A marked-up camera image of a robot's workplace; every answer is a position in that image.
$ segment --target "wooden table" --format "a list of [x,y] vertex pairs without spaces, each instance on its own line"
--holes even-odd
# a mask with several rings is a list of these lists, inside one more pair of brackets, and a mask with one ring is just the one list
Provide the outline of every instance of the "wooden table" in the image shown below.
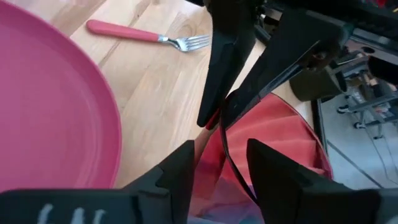
[[[168,45],[95,36],[85,21],[99,19],[166,34],[211,34],[204,8],[184,0],[7,0],[43,18],[75,41],[102,70],[121,114],[123,152],[116,187],[136,179],[200,132],[196,125],[210,47],[185,54]],[[235,88],[264,46],[257,42]],[[312,125],[309,103],[289,84],[275,90]]]

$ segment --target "red cloth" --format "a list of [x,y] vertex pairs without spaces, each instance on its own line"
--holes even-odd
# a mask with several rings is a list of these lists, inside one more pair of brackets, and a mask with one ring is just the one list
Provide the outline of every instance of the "red cloth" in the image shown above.
[[[246,160],[249,138],[257,139],[299,164],[332,178],[328,159],[311,127],[274,94],[266,96],[226,133],[229,153],[249,185],[251,180]],[[219,205],[250,201],[225,160],[220,131],[216,130],[195,170],[190,213],[200,216]]]

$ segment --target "metal fork head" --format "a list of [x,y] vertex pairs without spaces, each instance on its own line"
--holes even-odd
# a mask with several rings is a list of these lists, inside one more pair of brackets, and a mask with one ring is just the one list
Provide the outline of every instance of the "metal fork head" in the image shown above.
[[168,39],[168,43],[172,44],[176,49],[182,52],[191,52],[206,47],[210,43],[209,35],[198,35],[194,37],[182,37],[175,40]]

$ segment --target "fork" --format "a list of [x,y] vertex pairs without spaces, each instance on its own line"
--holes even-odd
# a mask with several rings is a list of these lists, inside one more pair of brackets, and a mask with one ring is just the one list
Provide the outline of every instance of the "fork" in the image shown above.
[[182,37],[170,39],[164,35],[125,27],[117,24],[90,19],[86,23],[87,29],[94,34],[108,35],[113,37],[124,37],[128,39],[144,40],[149,42],[161,42],[173,45],[182,52],[191,52],[209,45],[209,35],[197,35],[194,37]]

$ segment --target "white floor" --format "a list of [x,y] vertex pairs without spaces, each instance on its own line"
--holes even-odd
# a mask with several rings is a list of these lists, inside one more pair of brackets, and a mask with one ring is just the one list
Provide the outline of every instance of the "white floor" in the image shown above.
[[376,128],[354,129],[353,114],[338,114],[343,96],[322,103],[327,151],[335,181],[352,189],[398,188],[398,131],[383,126],[383,139],[374,140]]

